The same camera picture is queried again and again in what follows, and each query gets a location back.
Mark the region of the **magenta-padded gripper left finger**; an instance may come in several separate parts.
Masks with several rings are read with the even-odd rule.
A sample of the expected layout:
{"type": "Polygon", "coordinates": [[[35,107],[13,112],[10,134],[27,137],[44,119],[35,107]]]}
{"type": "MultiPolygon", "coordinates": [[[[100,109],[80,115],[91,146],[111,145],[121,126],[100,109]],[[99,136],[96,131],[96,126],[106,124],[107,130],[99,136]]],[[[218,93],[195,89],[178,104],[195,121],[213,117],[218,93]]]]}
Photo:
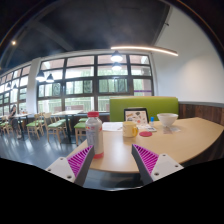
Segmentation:
{"type": "Polygon", "coordinates": [[[82,186],[94,155],[94,146],[88,146],[68,158],[59,157],[47,168],[47,171],[82,186]]]}

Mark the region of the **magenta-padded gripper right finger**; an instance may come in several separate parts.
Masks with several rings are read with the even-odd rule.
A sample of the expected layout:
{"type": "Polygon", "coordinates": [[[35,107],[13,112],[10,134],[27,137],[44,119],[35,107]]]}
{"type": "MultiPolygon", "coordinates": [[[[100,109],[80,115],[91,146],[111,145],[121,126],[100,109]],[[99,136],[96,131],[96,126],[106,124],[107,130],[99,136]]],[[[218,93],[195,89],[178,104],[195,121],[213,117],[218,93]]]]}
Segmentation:
{"type": "Polygon", "coordinates": [[[165,153],[158,155],[136,144],[132,145],[132,155],[144,185],[183,169],[183,166],[169,155],[165,153]]]}

